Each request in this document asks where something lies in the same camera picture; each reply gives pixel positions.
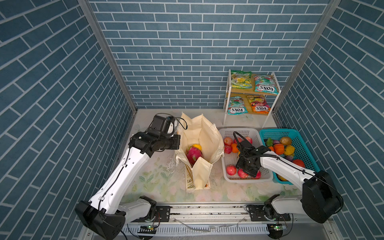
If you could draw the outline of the pink dragon fruit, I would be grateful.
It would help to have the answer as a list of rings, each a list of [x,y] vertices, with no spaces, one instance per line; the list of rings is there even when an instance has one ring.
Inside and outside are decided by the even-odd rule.
[[[199,149],[194,148],[194,147],[191,146],[191,147],[187,150],[186,156],[187,156],[187,159],[188,159],[190,165],[193,167],[193,166],[195,165],[196,161],[197,161],[200,157],[203,157],[203,153],[202,153],[202,151],[200,151]]]

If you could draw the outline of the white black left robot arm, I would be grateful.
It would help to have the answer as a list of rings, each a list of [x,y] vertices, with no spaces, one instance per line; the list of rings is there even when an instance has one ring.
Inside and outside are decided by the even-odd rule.
[[[176,128],[188,128],[186,121],[170,114],[156,114],[143,132],[134,134],[119,164],[105,184],[90,200],[80,201],[75,212],[82,224],[105,240],[118,236],[126,223],[140,220],[152,222],[158,218],[156,201],[141,196],[138,200],[121,204],[126,190],[140,169],[156,152],[178,150],[181,136]]]

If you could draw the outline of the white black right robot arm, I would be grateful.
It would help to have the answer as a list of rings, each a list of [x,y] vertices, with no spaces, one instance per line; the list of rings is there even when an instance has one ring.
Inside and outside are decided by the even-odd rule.
[[[265,201],[264,213],[267,219],[273,221],[283,214],[297,214],[307,215],[323,224],[344,207],[344,199],[327,172],[314,172],[300,167],[265,146],[252,146],[247,140],[238,143],[237,148],[240,152],[237,169],[251,177],[255,177],[260,168],[268,169],[301,191],[297,196],[274,195]]]

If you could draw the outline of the yellow mango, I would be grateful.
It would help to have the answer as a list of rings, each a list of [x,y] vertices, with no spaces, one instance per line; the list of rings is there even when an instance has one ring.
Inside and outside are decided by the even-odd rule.
[[[200,151],[202,151],[202,146],[199,145],[199,144],[194,144],[194,145],[192,145],[192,147],[197,148],[197,149],[199,149]]]

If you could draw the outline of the cream canvas grocery bag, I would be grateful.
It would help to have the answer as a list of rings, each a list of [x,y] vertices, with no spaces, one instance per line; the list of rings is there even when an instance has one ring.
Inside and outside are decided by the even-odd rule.
[[[224,157],[225,146],[219,130],[204,115],[191,119],[182,114],[176,134],[181,140],[174,159],[185,166],[186,190],[209,189],[213,164]]]

